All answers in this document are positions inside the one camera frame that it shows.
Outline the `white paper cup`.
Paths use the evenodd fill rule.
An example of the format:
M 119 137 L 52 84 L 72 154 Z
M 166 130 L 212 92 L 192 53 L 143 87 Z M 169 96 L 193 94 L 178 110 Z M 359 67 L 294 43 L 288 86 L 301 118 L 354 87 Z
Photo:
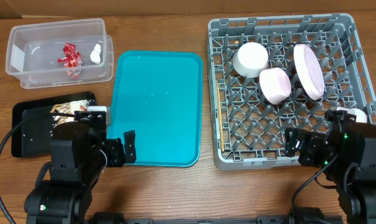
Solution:
M 367 123 L 367 115 L 360 109 L 357 108 L 344 108 L 344 107 L 336 107 L 337 111 L 347 111 L 349 114 L 355 115 L 355 122 L 356 123 Z

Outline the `pile of food scraps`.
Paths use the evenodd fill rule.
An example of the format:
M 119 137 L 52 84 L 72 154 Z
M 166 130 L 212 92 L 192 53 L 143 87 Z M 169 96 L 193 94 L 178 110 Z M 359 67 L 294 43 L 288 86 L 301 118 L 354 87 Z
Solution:
M 87 107 L 92 105 L 93 103 L 94 103 L 93 100 L 77 100 L 77 101 L 71 101 L 68 103 L 61 103 L 61 104 L 54 105 L 50 112 L 74 115 L 76 111 L 82 111 L 80 109 L 80 105 L 84 106 L 87 109 Z M 67 117 L 67 116 L 54 116 L 53 119 L 55 122 L 55 126 L 74 121 L 73 117 Z

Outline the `white plate with food scraps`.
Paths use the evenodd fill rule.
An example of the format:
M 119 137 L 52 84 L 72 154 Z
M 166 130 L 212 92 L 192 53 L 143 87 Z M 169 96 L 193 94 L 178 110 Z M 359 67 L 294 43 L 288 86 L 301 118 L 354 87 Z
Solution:
M 293 51 L 294 66 L 305 92 L 312 100 L 324 93 L 324 78 L 313 50 L 306 44 L 296 44 Z

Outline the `wooden chopstick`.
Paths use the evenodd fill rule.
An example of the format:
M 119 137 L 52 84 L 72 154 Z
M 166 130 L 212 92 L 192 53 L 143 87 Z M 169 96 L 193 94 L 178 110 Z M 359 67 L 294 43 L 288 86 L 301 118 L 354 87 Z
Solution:
M 224 140 L 223 140 L 222 105 L 221 105 L 221 98 L 220 98 L 219 83 L 216 84 L 216 87 L 217 87 L 218 117 L 219 117 L 219 130 L 220 130 L 220 148 L 221 148 L 221 152 L 224 152 L 225 145 L 224 145 Z

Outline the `white wrapper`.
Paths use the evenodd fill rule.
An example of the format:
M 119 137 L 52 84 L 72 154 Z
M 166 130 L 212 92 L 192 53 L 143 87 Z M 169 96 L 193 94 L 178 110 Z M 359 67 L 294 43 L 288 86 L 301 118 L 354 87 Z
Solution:
M 98 65 L 101 63 L 101 45 L 96 44 L 90 54 L 90 60 Z

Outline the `white bowl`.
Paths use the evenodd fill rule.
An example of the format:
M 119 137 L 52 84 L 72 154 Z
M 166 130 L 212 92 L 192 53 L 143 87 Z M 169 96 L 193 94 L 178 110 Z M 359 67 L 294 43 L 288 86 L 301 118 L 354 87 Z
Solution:
M 268 67 L 268 52 L 256 42 L 243 44 L 233 56 L 235 71 L 244 77 L 256 78 Z

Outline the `red foil wrapper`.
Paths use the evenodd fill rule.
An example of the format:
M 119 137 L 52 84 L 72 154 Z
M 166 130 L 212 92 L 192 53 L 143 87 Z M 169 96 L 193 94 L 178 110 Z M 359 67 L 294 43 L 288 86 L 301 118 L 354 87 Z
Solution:
M 65 68 L 73 68 L 73 70 L 67 70 L 68 77 L 72 80 L 77 79 L 81 72 L 80 67 L 83 64 L 81 54 L 75 45 L 67 42 L 62 50 L 65 56 L 63 58 L 58 58 L 57 62 L 63 63 Z

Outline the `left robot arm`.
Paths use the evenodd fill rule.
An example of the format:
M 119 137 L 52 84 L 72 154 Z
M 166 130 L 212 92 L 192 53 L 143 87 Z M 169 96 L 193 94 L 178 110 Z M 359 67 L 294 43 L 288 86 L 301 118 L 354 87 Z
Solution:
M 77 111 L 72 116 L 73 121 L 53 131 L 51 160 L 40 169 L 25 201 L 27 223 L 85 223 L 101 172 L 136 161 L 135 131 L 108 139 L 105 111 Z

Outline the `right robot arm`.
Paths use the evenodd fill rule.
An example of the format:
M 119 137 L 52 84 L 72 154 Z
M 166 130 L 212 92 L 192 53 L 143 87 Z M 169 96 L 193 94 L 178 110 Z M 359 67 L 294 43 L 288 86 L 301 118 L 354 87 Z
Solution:
M 327 133 L 286 128 L 285 154 L 298 155 L 302 166 L 319 171 L 297 192 L 325 174 L 334 183 L 341 209 L 348 223 L 376 223 L 376 125 L 358 123 L 350 110 L 329 109 Z

